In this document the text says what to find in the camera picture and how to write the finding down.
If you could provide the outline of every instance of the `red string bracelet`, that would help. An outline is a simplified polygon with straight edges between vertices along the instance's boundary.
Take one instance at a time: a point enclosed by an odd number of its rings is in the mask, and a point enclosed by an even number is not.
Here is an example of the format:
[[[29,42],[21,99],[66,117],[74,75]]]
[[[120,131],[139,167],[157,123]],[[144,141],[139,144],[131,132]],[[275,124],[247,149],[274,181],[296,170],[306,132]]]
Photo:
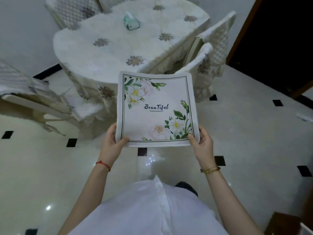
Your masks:
[[[109,169],[109,171],[111,170],[111,167],[109,167],[107,164],[103,163],[102,161],[96,162],[96,164],[98,164],[98,163],[103,164],[104,166],[106,166]]]

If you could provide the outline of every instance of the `white flower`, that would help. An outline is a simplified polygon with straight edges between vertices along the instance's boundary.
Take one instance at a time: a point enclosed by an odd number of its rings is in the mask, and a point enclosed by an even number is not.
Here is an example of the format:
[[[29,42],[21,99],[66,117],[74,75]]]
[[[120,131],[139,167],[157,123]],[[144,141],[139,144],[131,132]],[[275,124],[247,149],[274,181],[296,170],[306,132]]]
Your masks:
[[[141,87],[143,88],[145,95],[151,95],[155,91],[155,87],[153,87],[148,80],[144,79],[140,84],[142,85]]]
[[[139,100],[132,99],[129,96],[126,97],[126,102],[128,103],[128,105],[131,105],[131,106],[135,106],[139,104]]]
[[[139,86],[129,86],[127,93],[130,95],[131,99],[133,100],[140,100],[145,95],[143,88]]]
[[[184,131],[185,123],[180,119],[171,119],[168,126],[173,133],[179,133]]]
[[[168,140],[171,136],[170,130],[162,125],[156,125],[150,134],[152,140]]]

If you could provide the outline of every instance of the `dark pants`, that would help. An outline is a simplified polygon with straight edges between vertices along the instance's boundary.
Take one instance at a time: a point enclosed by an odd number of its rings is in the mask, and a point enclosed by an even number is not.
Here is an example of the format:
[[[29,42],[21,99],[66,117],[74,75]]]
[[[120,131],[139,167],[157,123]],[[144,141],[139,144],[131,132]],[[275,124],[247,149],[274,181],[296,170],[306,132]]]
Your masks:
[[[184,182],[184,181],[178,182],[175,187],[187,189],[191,191],[192,193],[194,193],[196,196],[198,196],[198,193],[187,182]]]

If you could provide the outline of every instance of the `gold bracelet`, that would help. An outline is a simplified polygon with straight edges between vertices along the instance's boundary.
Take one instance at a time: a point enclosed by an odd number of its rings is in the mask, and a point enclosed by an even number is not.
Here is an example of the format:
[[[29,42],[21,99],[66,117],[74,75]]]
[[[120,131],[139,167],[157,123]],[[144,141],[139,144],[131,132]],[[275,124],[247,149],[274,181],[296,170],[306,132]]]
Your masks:
[[[200,171],[204,174],[210,174],[214,171],[219,171],[220,169],[221,169],[220,167],[214,167],[214,168],[207,169],[207,170],[202,170],[202,168],[200,168]]]

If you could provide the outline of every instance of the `white tablecloth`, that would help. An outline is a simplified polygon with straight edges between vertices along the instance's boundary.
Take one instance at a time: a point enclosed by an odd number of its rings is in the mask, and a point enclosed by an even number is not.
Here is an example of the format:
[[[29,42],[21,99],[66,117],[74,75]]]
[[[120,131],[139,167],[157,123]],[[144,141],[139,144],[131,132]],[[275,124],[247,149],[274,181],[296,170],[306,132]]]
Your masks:
[[[139,29],[124,26],[126,11],[138,19]],[[128,0],[112,13],[57,32],[53,46],[79,94],[103,100],[107,116],[114,116],[118,73],[163,74],[186,55],[208,22],[209,15],[186,0]]]

